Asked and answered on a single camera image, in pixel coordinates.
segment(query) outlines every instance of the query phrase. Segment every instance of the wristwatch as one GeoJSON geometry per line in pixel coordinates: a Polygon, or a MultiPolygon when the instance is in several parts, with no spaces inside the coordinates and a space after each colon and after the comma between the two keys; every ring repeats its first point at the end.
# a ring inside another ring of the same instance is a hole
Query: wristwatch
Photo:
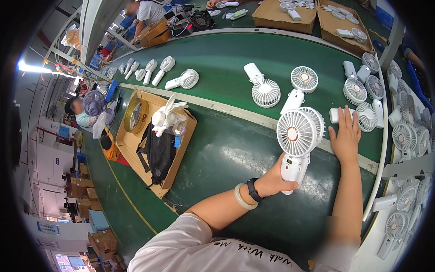
{"type": "Polygon", "coordinates": [[[254,187],[254,182],[258,180],[258,178],[251,178],[250,180],[248,180],[246,182],[246,184],[248,185],[248,191],[249,191],[249,195],[252,197],[252,199],[254,199],[256,202],[260,202],[261,200],[263,200],[264,198],[260,197],[258,195],[257,190],[254,187]]]}

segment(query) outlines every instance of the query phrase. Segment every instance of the white t-shirt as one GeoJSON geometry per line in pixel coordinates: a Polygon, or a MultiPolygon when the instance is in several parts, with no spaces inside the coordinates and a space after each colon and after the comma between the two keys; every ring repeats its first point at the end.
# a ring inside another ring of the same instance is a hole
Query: white t-shirt
{"type": "MultiPolygon", "coordinates": [[[[137,251],[127,272],[303,271],[285,254],[234,239],[211,239],[211,229],[201,218],[182,214],[137,251]]],[[[329,254],[328,265],[316,264],[312,272],[349,271],[356,251],[349,255],[346,249],[349,258],[343,252],[339,258],[329,254]]]]}
{"type": "Polygon", "coordinates": [[[152,1],[141,1],[139,3],[139,11],[137,12],[137,19],[145,21],[148,25],[160,20],[166,13],[164,6],[154,3],[152,1]]]}

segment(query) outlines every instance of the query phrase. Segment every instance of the blue sign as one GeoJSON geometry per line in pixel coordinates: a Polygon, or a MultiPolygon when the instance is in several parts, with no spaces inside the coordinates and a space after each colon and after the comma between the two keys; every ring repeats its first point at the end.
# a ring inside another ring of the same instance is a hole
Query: blue sign
{"type": "Polygon", "coordinates": [[[38,231],[50,234],[60,235],[59,226],[47,224],[44,222],[37,221],[38,223],[38,231]]]}

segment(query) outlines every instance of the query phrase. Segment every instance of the black mesh bag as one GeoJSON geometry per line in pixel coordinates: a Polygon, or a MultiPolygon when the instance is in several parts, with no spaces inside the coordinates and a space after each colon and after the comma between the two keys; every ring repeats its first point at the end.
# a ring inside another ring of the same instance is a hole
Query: black mesh bag
{"type": "Polygon", "coordinates": [[[141,143],[137,146],[136,153],[144,166],[145,172],[151,170],[153,184],[161,185],[175,157],[175,136],[163,133],[161,137],[157,137],[152,130],[152,126],[153,124],[150,122],[142,136],[141,143]],[[149,166],[142,154],[147,155],[149,166]]]}

